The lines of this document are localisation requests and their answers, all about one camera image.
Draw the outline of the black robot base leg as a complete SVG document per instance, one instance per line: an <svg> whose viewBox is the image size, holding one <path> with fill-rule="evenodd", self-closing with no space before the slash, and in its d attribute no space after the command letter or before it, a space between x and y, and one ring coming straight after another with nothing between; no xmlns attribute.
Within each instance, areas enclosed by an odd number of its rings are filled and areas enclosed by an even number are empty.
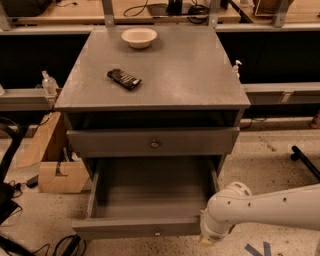
<svg viewBox="0 0 320 256"><path fill-rule="evenodd" d="M290 158L292 161L301 160L302 163L309 169L309 171L320 181L320 171L316 168L316 166L304 155L304 153L297 147L292 147L293 153Z"/></svg>

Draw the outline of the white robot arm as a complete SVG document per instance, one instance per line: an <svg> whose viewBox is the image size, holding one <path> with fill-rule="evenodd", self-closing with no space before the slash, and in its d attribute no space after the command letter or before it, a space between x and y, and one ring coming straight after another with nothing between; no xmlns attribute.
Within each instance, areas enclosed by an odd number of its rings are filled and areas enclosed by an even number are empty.
<svg viewBox="0 0 320 256"><path fill-rule="evenodd" d="M222 241L241 223L320 230L320 185L253 195L241 182L214 194L200 211L200 243Z"/></svg>

